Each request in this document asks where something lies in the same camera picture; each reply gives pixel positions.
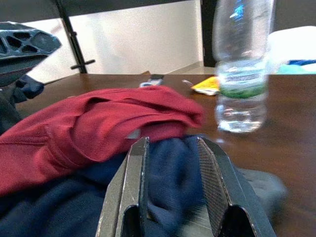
white wall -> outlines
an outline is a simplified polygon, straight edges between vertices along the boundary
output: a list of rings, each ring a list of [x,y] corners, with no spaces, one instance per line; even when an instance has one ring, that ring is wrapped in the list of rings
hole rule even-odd
[[[92,74],[165,74],[203,60],[199,0],[181,1],[71,17]],[[63,46],[29,73],[48,82],[75,74],[59,19],[26,25],[55,34]]]

plastic bottle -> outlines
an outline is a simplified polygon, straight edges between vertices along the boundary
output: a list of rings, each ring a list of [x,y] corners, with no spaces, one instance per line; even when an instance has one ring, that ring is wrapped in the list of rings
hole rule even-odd
[[[218,127],[243,133],[266,119],[266,52],[270,0],[219,0],[215,13],[214,56],[220,94],[215,111]]]

wooden table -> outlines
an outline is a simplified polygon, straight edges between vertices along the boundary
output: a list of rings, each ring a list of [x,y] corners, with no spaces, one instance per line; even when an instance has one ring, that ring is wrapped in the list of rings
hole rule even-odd
[[[239,167],[276,174],[289,189],[285,210],[274,229],[279,237],[316,236],[316,76],[271,76],[268,119],[258,131],[230,134],[218,131],[215,97],[192,94],[183,79],[197,83],[206,75],[166,75],[164,84],[194,99],[206,111],[205,125],[190,133],[206,133]],[[74,75],[48,84],[33,100],[17,105],[32,114],[59,100],[113,87],[138,87],[147,75]]]

white object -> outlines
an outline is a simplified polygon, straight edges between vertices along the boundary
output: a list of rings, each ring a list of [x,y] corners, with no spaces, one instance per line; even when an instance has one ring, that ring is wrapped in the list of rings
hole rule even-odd
[[[304,26],[269,35],[268,73],[274,74],[290,60],[316,59],[316,26]]]

black metal pole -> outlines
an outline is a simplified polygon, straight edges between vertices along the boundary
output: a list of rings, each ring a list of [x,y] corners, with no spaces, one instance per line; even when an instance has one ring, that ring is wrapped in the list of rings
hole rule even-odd
[[[74,65],[70,67],[71,69],[79,68],[80,73],[87,73],[86,64],[94,63],[95,60],[89,60],[87,62],[84,61],[79,42],[77,40],[77,33],[74,31],[69,16],[64,9],[62,0],[55,0],[60,18],[62,19],[65,31],[67,33],[67,38],[69,40],[71,49],[75,55],[75,59],[77,62],[77,65]]]

